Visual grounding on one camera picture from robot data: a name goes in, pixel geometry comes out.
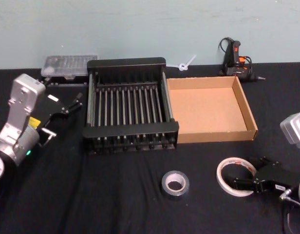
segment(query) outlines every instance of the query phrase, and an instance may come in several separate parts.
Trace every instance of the white tape roll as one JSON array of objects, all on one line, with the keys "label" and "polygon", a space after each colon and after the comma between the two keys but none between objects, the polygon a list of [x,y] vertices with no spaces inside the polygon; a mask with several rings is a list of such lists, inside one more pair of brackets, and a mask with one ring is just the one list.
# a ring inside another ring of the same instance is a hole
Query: white tape roll
[{"label": "white tape roll", "polygon": [[222,170],[225,166],[227,166],[229,164],[237,164],[237,165],[244,166],[245,168],[247,168],[252,173],[253,176],[256,174],[256,168],[251,163],[249,163],[248,161],[246,161],[242,158],[238,158],[238,157],[226,158],[217,167],[216,177],[217,177],[217,181],[218,181],[220,187],[223,190],[225,190],[227,193],[229,193],[230,195],[233,195],[233,196],[242,197],[242,196],[251,195],[254,191],[236,190],[236,189],[233,189],[229,185],[226,184],[226,182],[224,181],[224,179],[222,177]]}]

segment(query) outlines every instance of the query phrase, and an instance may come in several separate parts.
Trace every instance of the metal bracket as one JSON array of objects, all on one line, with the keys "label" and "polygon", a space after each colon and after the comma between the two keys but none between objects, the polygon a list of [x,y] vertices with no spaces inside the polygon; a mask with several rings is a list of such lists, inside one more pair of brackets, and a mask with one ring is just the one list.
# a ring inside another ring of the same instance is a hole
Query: metal bracket
[{"label": "metal bracket", "polygon": [[15,146],[17,140],[26,129],[30,114],[38,100],[44,93],[45,86],[32,77],[22,74],[13,82],[8,119],[0,132],[0,141]]}]

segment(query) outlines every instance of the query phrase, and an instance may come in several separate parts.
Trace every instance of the white zip tie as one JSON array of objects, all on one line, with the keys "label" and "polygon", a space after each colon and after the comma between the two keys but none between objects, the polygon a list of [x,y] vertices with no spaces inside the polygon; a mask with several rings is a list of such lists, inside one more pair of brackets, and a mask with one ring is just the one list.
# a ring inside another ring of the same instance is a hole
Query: white zip tie
[{"label": "white zip tie", "polygon": [[179,71],[186,71],[188,70],[188,66],[194,61],[194,59],[197,57],[197,55],[194,55],[189,62],[187,62],[186,64],[184,63],[180,63],[179,65],[173,65],[173,64],[166,64],[167,67],[176,67],[179,69]]}]

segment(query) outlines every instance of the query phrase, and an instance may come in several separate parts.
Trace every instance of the black metal rack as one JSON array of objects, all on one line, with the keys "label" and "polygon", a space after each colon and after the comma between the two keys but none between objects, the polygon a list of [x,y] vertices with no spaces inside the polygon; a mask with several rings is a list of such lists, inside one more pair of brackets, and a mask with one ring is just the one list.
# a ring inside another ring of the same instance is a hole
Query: black metal rack
[{"label": "black metal rack", "polygon": [[90,151],[175,148],[164,58],[91,60],[83,136]]}]

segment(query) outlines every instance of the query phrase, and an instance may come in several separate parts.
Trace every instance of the light blue wall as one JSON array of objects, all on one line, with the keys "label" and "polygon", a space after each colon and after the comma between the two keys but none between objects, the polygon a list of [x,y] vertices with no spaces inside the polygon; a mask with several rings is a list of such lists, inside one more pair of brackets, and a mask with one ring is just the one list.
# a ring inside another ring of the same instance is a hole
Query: light blue wall
[{"label": "light blue wall", "polygon": [[0,68],[88,53],[217,64],[226,36],[253,62],[300,61],[300,0],[0,0]]}]

